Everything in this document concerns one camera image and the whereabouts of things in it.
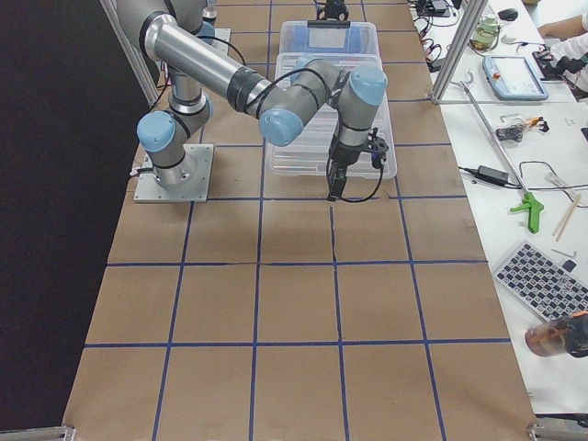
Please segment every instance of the dark panel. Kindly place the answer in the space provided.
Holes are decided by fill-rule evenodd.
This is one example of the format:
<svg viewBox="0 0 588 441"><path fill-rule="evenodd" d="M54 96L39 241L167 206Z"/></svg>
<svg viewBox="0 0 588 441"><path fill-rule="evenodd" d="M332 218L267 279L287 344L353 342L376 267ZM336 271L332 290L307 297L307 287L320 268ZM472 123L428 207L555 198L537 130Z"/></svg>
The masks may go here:
<svg viewBox="0 0 588 441"><path fill-rule="evenodd" d="M4 1L0 430L59 425L148 106L98 0Z"/></svg>

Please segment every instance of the mounting plate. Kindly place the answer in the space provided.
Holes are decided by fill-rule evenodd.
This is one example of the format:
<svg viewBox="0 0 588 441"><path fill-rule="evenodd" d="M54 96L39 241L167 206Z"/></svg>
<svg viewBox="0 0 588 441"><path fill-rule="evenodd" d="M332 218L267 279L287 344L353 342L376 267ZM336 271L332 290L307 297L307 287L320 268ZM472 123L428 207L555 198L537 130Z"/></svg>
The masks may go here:
<svg viewBox="0 0 588 441"><path fill-rule="evenodd" d="M180 186L166 188L159 185L153 173L143 173L139 176L135 190L135 202L206 202L208 200L214 144L184 144L184 149L196 163L196 170L190 179ZM149 155L145 155L142 167L153 167Z"/></svg>

